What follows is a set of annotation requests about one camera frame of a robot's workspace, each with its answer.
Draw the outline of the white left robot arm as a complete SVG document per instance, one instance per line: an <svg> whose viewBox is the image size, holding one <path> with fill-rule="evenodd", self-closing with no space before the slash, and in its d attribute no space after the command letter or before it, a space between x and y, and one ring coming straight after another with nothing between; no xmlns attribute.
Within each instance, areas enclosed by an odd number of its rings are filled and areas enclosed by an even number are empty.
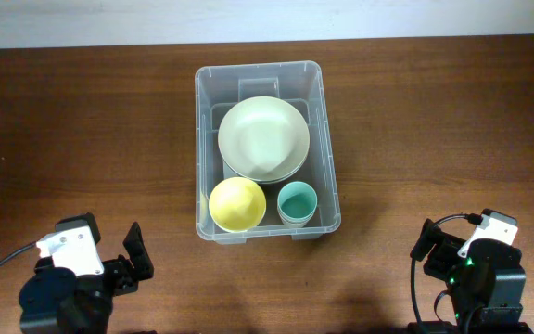
<svg viewBox="0 0 534 334"><path fill-rule="evenodd" d="M63 219L35 242L39 260L19 293L23 333L105 333L113 299L138 291L154 275L140 225L123 240L128 255L101 261L92 213Z"/></svg>

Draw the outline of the cream cup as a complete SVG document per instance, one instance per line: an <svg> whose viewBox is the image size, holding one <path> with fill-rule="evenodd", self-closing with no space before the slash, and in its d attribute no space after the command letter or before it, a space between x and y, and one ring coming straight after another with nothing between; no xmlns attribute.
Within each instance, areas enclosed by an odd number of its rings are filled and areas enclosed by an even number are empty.
<svg viewBox="0 0 534 334"><path fill-rule="evenodd" d="M312 219L313 216L314 213L304 217L294 218L285 214L284 212L279 212L279 217L283 225L291 229L303 228Z"/></svg>

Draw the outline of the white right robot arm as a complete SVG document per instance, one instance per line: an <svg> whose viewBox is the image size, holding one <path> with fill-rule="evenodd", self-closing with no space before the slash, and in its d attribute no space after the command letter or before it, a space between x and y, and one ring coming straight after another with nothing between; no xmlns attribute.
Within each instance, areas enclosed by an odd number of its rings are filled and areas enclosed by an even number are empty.
<svg viewBox="0 0 534 334"><path fill-rule="evenodd" d="M416 320L410 333L530 333L520 320L526 272L522 252L512 246L518 232L514 217L485 209L480 214L457 213L436 222L427 219L410 253L410 291ZM445 283L434 301L448 296L456 323L437 318L424 321L415 292L415 264Z"/></svg>

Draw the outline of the mint green cup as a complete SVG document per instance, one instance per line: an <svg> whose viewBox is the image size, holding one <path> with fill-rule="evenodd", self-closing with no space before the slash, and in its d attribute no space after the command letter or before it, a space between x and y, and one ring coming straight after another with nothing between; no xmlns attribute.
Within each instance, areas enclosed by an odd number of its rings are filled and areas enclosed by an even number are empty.
<svg viewBox="0 0 534 334"><path fill-rule="evenodd" d="M277 210L300 218L315 213L318 196L314 188L301 181L294 181L281 188L277 196Z"/></svg>

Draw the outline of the yellow bowl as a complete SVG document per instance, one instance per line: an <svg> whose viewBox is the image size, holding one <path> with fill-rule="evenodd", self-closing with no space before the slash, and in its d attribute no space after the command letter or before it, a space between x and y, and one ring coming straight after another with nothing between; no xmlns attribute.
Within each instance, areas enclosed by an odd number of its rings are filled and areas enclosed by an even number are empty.
<svg viewBox="0 0 534 334"><path fill-rule="evenodd" d="M259 225L266 213L261 187L244 177L221 181L210 193L209 210L214 223L230 233L245 232Z"/></svg>

